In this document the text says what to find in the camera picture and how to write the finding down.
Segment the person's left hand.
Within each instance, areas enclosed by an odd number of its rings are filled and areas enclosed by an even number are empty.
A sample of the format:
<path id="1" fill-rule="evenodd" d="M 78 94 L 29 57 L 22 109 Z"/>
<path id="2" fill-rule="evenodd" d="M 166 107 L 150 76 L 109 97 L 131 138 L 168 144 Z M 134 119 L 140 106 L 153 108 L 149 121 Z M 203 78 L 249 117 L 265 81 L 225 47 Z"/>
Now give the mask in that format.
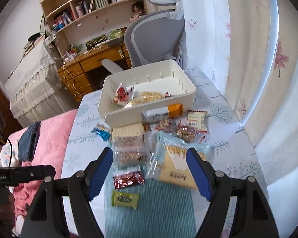
<path id="1" fill-rule="evenodd" d="M 7 202 L 0 206 L 0 224 L 3 231 L 7 235 L 12 235 L 13 227 L 15 224 L 15 206 L 14 197 L 9 192 L 7 195 Z"/>

